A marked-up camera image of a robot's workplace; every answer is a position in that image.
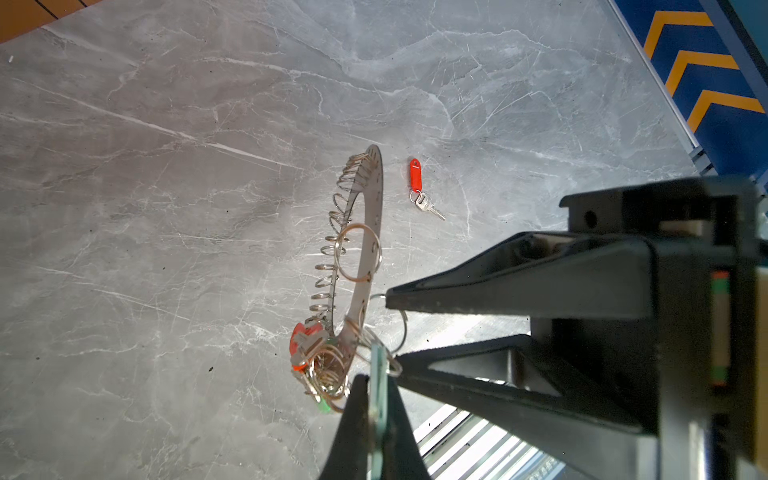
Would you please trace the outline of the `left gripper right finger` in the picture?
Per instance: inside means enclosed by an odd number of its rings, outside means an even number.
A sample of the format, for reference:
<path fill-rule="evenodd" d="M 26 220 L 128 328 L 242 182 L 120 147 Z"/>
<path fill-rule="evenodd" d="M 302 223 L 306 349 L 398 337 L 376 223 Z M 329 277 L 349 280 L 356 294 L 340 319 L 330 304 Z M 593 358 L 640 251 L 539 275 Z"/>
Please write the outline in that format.
<path fill-rule="evenodd" d="M 398 386 L 388 378 L 387 424 L 383 440 L 384 480 L 430 480 Z"/>

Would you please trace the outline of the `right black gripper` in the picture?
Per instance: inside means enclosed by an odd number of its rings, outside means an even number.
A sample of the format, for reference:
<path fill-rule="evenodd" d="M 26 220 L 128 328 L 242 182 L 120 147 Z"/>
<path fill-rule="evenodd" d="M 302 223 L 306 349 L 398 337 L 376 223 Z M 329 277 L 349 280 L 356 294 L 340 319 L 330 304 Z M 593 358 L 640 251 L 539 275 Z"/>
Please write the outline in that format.
<path fill-rule="evenodd" d="M 758 196 L 737 177 L 573 194 L 572 233 L 523 232 L 386 293 L 389 309 L 520 315 L 652 432 L 664 479 L 758 457 Z"/>

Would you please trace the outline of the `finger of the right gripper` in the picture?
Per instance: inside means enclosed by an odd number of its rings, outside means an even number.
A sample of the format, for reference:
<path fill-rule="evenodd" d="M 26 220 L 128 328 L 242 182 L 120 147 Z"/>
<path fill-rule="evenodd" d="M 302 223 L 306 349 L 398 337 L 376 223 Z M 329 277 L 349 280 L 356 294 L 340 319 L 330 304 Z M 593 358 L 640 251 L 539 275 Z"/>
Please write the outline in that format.
<path fill-rule="evenodd" d="M 593 479 L 656 479 L 637 415 L 528 335 L 414 351 L 399 386 L 468 411 Z"/>

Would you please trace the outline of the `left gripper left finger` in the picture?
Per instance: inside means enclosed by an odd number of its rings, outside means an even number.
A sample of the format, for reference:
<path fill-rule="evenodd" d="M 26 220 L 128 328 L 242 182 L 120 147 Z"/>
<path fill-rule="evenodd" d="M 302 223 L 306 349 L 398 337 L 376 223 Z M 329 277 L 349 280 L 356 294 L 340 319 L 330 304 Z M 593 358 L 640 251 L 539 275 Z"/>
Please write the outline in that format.
<path fill-rule="evenodd" d="M 352 383 L 336 435 L 319 480 L 365 480 L 368 472 L 369 421 L 367 375 Z"/>

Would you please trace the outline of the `pale green key tag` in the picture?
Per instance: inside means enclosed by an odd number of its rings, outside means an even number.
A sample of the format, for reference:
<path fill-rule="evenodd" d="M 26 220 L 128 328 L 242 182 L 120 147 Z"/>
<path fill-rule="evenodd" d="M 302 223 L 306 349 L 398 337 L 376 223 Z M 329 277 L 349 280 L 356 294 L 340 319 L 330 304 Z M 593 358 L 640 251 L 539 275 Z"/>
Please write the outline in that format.
<path fill-rule="evenodd" d="M 383 475 L 384 438 L 388 421 L 388 366 L 385 349 L 373 344 L 369 381 L 369 478 L 379 480 Z"/>

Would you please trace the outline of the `bunch of coloured key tags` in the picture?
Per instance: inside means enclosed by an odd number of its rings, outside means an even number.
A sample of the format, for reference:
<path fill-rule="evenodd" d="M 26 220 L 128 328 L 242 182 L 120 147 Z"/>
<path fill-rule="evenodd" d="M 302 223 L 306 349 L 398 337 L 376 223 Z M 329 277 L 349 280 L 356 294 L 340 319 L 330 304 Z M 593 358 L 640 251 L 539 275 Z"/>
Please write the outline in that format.
<path fill-rule="evenodd" d="M 325 411 L 342 413 L 349 394 L 348 365 L 336 339 L 317 320 L 295 325 L 289 342 L 292 373 Z"/>

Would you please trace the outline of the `red tag with small key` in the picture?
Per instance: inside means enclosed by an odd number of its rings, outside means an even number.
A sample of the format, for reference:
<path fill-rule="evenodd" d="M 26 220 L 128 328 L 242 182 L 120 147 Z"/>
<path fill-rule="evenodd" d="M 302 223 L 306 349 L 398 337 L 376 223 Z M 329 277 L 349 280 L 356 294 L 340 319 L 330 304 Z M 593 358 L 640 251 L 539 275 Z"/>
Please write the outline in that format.
<path fill-rule="evenodd" d="M 428 198 L 423 190 L 422 183 L 422 165 L 417 158 L 412 158 L 409 162 L 410 172 L 410 193 L 409 200 L 421 211 L 431 213 L 437 218 L 445 221 L 446 217 L 440 213 Z"/>

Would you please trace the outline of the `aluminium rail frame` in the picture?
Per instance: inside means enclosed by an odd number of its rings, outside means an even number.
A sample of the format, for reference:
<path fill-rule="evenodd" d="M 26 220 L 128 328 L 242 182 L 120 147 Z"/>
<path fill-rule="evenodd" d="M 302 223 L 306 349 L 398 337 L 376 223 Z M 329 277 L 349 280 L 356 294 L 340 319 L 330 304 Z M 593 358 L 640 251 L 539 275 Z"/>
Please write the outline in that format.
<path fill-rule="evenodd" d="M 414 430 L 433 479 L 555 479 L 565 464 L 506 430 L 444 405 Z"/>

